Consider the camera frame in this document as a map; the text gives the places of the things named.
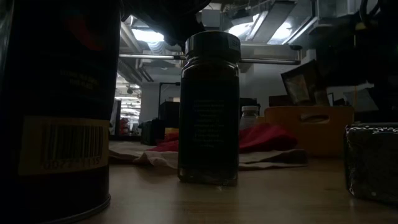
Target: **barcode label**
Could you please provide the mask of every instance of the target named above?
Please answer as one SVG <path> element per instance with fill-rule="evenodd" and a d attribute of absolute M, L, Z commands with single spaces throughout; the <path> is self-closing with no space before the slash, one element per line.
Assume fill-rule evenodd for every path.
<path fill-rule="evenodd" d="M 108 164 L 108 121 L 28 116 L 20 175 L 94 169 Z"/>

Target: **pipe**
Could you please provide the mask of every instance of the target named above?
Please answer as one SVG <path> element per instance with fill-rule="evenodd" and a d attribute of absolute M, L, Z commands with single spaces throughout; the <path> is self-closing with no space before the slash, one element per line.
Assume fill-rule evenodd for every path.
<path fill-rule="evenodd" d="M 146 58 L 160 60 L 186 60 L 185 55 L 148 55 L 148 54 L 120 54 L 121 58 Z M 299 60 L 285 60 L 272 58 L 241 58 L 239 63 L 263 63 L 274 65 L 300 65 Z"/>

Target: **fabric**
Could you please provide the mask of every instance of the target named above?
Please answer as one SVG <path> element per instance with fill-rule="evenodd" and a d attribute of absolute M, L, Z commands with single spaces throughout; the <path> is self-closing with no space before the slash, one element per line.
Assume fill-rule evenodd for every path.
<path fill-rule="evenodd" d="M 111 158 L 137 165 L 178 165 L 178 133 L 169 134 L 167 141 L 156 147 L 138 142 L 112 142 L 109 145 Z M 307 165 L 303 149 L 294 149 L 297 140 L 286 130 L 260 124 L 239 133 L 239 170 L 300 167 Z"/>

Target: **desk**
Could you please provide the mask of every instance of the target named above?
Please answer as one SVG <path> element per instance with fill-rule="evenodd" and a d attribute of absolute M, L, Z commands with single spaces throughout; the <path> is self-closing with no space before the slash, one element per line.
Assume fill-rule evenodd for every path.
<path fill-rule="evenodd" d="M 91 223 L 398 223 L 398 209 L 345 190 L 342 161 L 239 173 L 237 187 L 184 184 L 176 170 L 111 166 L 111 205 Z"/>

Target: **barcode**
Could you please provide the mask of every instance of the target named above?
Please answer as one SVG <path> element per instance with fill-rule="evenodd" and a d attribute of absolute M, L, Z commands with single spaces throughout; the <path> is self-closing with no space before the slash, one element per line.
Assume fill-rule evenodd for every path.
<path fill-rule="evenodd" d="M 40 163 L 102 157 L 103 126 L 45 124 L 42 126 Z"/>

